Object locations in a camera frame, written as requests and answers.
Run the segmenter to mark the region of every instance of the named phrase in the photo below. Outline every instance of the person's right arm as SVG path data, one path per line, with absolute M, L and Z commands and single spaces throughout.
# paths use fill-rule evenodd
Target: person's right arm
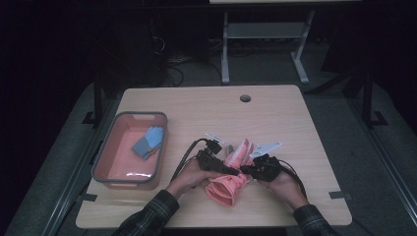
M 314 205 L 310 205 L 301 193 L 298 184 L 288 174 L 281 172 L 271 182 L 258 181 L 271 189 L 277 197 L 288 203 L 294 210 L 293 216 L 304 236 L 339 235 Z

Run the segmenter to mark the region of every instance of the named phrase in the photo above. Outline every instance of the plaid shirt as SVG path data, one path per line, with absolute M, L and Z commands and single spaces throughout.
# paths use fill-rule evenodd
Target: plaid shirt
M 177 200 L 167 191 L 161 190 L 143 210 L 123 221 L 113 235 L 158 235 L 178 208 Z M 293 215 L 304 236 L 338 235 L 313 205 L 301 206 Z

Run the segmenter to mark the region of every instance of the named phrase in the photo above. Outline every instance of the folded cloth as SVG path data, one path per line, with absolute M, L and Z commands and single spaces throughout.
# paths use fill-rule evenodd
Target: folded cloth
M 250 175 L 240 171 L 240 166 L 252 164 L 252 158 L 249 155 L 253 150 L 254 145 L 245 139 L 234 152 L 231 152 L 224 159 L 223 163 L 239 170 L 239 174 L 237 176 L 222 175 L 209 179 L 210 183 L 206 186 L 206 193 L 209 198 L 225 207 L 233 207 L 235 205 L 236 198 L 242 188 L 252 180 Z
M 162 136 L 163 128 L 151 126 L 145 135 L 132 146 L 132 151 L 143 159 L 148 159 L 160 147 Z

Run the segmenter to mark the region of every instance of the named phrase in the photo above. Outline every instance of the pink garment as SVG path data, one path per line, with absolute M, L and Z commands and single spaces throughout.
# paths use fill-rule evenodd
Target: pink garment
M 206 186 L 206 193 L 209 198 L 225 207 L 233 207 L 241 189 L 252 180 L 250 175 L 245 175 L 240 171 L 241 165 L 252 164 L 249 156 L 254 150 L 254 145 L 245 139 L 242 144 L 231 152 L 223 161 L 229 167 L 239 170 L 239 175 L 223 175 L 210 179 Z

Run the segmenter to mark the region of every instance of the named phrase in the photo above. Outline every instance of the gray carpet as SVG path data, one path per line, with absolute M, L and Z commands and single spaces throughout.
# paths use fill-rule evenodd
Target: gray carpet
M 231 57 L 230 85 L 291 84 L 300 90 L 309 90 L 335 76 L 320 71 L 327 46 L 309 44 L 302 61 L 311 82 L 302 85 L 289 56 L 289 51 L 295 45 L 296 42 L 277 46 L 273 53 L 261 51 L 250 56 Z M 189 62 L 177 66 L 185 76 L 181 87 L 220 86 L 221 79 L 214 68 L 220 69 L 219 56 L 211 57 L 210 62 Z M 176 71 L 170 73 L 175 80 L 180 79 Z M 371 235 L 366 230 L 382 236 L 417 235 L 416 225 L 388 178 L 379 153 L 370 141 L 368 130 L 352 108 L 352 103 L 360 105 L 360 96 L 348 100 L 340 94 L 342 88 L 343 84 L 340 84 L 322 95 L 304 96 L 340 188 L 351 197 L 347 203 L 357 220 L 348 226 L 336 227 L 336 231 L 342 235 Z M 42 235 L 57 201 L 62 198 L 71 201 L 64 207 L 68 214 L 63 223 L 56 226 L 59 228 L 57 235 L 111 235 L 113 230 L 85 230 L 75 224 L 81 205 L 75 199 L 90 179 L 89 160 L 107 131 L 120 101 L 119 98 L 103 99 L 107 118 L 98 129 L 93 129 L 92 125 L 82 124 L 86 113 L 93 110 L 92 98 L 92 86 L 89 86 L 47 156 L 7 235 Z M 394 163 L 410 190 L 417 194 L 414 184 L 417 181 L 414 174 L 417 167 L 416 136 L 395 111 L 387 94 L 378 87 L 375 87 L 373 105 L 389 123 L 388 126 L 376 127 L 373 132 L 394 157 Z M 79 178 L 71 178 L 80 162 L 83 165 L 79 170 Z M 76 180 L 75 189 L 63 196 L 63 189 L 69 180 Z M 287 228 L 287 233 L 290 236 L 301 235 L 297 227 Z

